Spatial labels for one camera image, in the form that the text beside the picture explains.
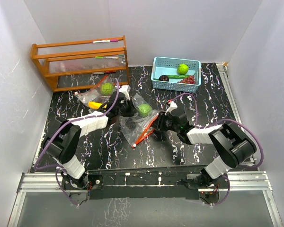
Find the zip bag red seal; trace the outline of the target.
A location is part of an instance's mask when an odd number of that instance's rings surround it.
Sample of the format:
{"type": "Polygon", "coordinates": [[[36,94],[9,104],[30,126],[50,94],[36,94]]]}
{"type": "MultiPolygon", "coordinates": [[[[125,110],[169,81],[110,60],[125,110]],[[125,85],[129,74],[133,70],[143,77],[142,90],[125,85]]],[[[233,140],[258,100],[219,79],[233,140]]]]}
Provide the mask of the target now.
{"type": "Polygon", "coordinates": [[[121,116],[119,118],[119,121],[125,139],[132,148],[135,148],[140,142],[142,142],[146,137],[153,133],[154,129],[151,125],[157,119],[159,111],[152,109],[152,111],[146,117],[141,117],[138,112],[138,106],[147,102],[139,94],[135,94],[132,97],[132,102],[136,109],[136,114],[134,114],[134,116],[132,117],[121,116]],[[129,118],[131,118],[138,124],[138,127],[133,131],[129,130],[125,126],[125,123],[129,118]]]}

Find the zip bag with grapes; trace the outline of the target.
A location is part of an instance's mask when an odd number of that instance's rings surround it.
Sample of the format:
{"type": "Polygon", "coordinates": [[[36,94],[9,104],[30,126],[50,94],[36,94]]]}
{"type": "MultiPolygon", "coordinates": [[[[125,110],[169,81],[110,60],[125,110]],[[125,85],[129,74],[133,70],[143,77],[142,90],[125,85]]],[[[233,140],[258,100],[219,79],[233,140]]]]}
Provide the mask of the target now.
{"type": "Polygon", "coordinates": [[[76,98],[78,98],[85,106],[88,107],[88,102],[96,102],[97,98],[99,98],[100,96],[103,96],[100,92],[100,87],[103,83],[112,83],[114,85],[114,83],[112,82],[112,80],[108,77],[108,75],[105,75],[99,83],[96,84],[96,86],[94,88],[91,88],[90,90],[86,91],[86,92],[75,92],[74,95],[76,98]]]}

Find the red fake grape bunch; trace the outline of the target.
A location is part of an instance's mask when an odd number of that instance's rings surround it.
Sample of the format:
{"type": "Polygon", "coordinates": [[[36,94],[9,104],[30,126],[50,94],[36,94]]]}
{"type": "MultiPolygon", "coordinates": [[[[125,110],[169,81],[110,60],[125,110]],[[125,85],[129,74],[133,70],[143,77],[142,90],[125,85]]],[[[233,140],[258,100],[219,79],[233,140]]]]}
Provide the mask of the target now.
{"type": "Polygon", "coordinates": [[[183,84],[195,84],[195,77],[193,75],[189,75],[179,81],[179,83],[183,84]]]}

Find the green fake chili pepper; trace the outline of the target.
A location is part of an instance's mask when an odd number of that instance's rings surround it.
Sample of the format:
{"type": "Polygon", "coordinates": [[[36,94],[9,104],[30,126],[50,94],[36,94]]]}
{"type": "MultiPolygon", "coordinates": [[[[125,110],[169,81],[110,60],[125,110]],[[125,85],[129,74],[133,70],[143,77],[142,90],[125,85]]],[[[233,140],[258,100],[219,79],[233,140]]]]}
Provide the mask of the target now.
{"type": "Polygon", "coordinates": [[[194,75],[184,75],[184,74],[181,74],[181,75],[167,75],[167,77],[169,79],[182,79],[182,80],[194,80],[195,79],[195,76],[194,75]]]}

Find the dark red fake fruit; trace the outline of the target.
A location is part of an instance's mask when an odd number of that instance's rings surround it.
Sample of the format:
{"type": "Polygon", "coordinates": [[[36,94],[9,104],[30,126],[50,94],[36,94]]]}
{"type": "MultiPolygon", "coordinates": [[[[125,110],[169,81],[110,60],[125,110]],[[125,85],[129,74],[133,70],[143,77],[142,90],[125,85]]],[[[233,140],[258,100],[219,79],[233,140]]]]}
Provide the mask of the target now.
{"type": "Polygon", "coordinates": [[[161,75],[159,77],[159,81],[169,82],[169,77],[167,75],[161,75]]]}

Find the light blue plastic basket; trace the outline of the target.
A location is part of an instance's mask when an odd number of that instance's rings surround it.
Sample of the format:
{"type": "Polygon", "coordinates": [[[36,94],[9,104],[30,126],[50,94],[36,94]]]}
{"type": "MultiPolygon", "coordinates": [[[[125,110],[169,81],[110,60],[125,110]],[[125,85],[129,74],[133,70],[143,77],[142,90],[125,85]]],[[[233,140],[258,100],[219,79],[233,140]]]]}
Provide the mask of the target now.
{"type": "Polygon", "coordinates": [[[189,59],[155,57],[152,66],[151,81],[153,88],[195,93],[202,83],[201,62],[189,59]],[[169,79],[169,82],[159,81],[161,75],[179,75],[177,69],[180,64],[186,64],[189,67],[186,75],[194,75],[195,84],[179,83],[181,79],[169,79]]]}

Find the green bumpy fake fruit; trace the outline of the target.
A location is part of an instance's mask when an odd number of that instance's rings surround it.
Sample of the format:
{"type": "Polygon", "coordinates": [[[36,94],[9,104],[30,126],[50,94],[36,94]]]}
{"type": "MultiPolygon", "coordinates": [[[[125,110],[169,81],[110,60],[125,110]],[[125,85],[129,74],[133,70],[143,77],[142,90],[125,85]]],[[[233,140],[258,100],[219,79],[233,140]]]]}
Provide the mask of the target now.
{"type": "Polygon", "coordinates": [[[177,72],[179,75],[185,75],[189,71],[189,67],[186,64],[180,64],[178,66],[177,72]]]}

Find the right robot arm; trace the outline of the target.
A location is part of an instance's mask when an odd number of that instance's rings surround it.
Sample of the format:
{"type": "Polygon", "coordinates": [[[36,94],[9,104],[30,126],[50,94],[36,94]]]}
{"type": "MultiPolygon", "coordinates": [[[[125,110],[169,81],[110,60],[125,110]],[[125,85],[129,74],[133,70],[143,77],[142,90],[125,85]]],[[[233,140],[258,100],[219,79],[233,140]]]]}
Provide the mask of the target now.
{"type": "Polygon", "coordinates": [[[160,112],[151,127],[156,131],[173,131],[181,142],[188,145],[214,145],[218,156],[195,179],[187,180],[208,188],[214,187],[220,176],[239,166],[257,150],[255,143],[234,122],[197,128],[190,124],[183,111],[173,110],[170,113],[160,112]]]}

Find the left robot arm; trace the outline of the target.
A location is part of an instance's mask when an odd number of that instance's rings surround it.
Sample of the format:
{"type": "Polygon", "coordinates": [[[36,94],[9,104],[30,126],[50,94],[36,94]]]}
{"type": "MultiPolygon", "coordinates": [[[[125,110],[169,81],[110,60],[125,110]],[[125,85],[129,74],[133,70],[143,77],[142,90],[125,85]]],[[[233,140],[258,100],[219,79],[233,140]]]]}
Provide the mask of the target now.
{"type": "Polygon", "coordinates": [[[88,184],[86,168],[75,153],[81,137],[104,129],[117,117],[133,116],[134,106],[127,91],[115,91],[105,104],[83,117],[57,120],[57,130],[48,134],[43,142],[43,152],[49,154],[64,170],[73,185],[82,189],[88,184]]]}

